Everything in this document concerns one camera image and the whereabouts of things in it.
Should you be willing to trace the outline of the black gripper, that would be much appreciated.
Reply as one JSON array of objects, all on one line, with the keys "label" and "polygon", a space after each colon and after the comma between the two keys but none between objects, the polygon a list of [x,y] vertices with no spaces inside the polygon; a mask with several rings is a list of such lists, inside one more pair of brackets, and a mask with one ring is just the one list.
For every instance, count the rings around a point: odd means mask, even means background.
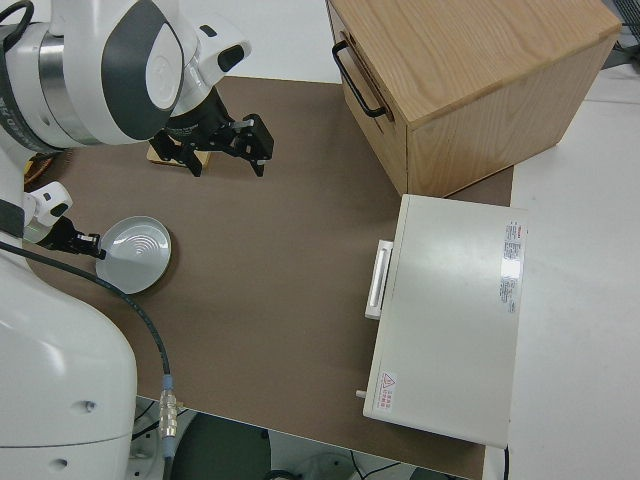
[{"label": "black gripper", "polygon": [[107,252],[100,247],[99,234],[85,234],[77,230],[68,218],[60,218],[49,233],[37,242],[37,245],[48,250],[76,255],[96,255],[98,259],[105,259],[107,255]]},{"label": "black gripper", "polygon": [[212,151],[243,158],[262,177],[265,163],[272,159],[274,140],[258,114],[236,121],[219,94],[210,92],[194,109],[172,116],[151,139],[151,147],[161,161],[175,160],[195,177],[202,174],[206,158],[202,152]]}]

